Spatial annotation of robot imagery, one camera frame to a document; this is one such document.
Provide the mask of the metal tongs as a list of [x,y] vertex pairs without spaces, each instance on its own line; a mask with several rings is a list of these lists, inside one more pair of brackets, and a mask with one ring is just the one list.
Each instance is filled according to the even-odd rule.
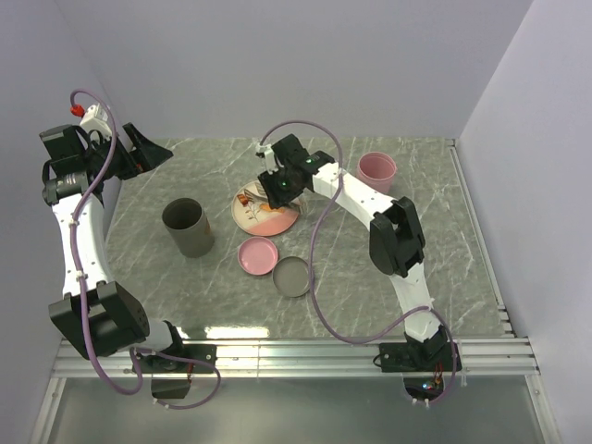
[[[240,193],[245,196],[248,202],[259,202],[263,204],[268,203],[265,189],[258,180],[250,182],[242,189]],[[303,201],[298,199],[289,203],[287,208],[297,211],[300,215],[305,213],[305,204]]]

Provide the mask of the salmon slice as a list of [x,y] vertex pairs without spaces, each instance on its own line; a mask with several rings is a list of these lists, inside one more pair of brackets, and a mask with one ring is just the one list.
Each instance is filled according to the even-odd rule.
[[272,208],[268,203],[260,203],[259,208],[261,211],[265,211],[267,213],[284,213],[285,209],[283,207],[280,208]]

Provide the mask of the red braised meat piece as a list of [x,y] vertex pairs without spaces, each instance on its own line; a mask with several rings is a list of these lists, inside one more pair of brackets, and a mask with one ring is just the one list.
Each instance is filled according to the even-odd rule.
[[245,206],[249,203],[249,199],[244,194],[238,194],[237,198],[243,206]]

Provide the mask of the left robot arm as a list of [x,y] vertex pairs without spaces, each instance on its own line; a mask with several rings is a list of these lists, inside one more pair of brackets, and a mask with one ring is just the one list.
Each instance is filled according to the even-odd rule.
[[124,125],[132,146],[126,149],[108,129],[58,126],[41,133],[49,153],[43,165],[44,201],[61,232],[65,280],[61,301],[49,305],[52,323],[83,358],[92,348],[101,357],[140,346],[154,350],[167,372],[187,361],[187,349],[168,321],[149,318],[142,304],[115,281],[108,267],[104,236],[105,181],[133,179],[172,157]]

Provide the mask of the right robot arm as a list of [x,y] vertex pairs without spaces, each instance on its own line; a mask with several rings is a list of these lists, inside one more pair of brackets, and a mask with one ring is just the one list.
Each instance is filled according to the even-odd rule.
[[259,144],[256,155],[265,163],[258,180],[272,208],[290,204],[309,190],[363,224],[369,232],[370,259],[389,278],[406,315],[411,364],[426,370],[437,363],[448,338],[444,322],[432,312],[424,267],[426,240],[414,203],[372,189],[323,151],[309,154],[293,134]]

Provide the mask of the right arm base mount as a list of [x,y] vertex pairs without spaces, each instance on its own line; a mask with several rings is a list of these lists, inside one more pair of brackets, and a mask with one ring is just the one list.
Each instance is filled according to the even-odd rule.
[[403,378],[405,394],[411,401],[424,404],[444,394],[445,373],[456,374],[463,369],[457,345],[449,342],[432,354],[411,342],[383,342],[378,345],[373,365],[382,373],[408,374]]

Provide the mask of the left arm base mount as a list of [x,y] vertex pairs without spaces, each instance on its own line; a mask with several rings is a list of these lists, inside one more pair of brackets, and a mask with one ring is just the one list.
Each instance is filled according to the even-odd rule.
[[151,378],[151,393],[157,402],[185,400],[197,376],[220,379],[213,345],[189,344],[165,351],[136,349],[134,356]]

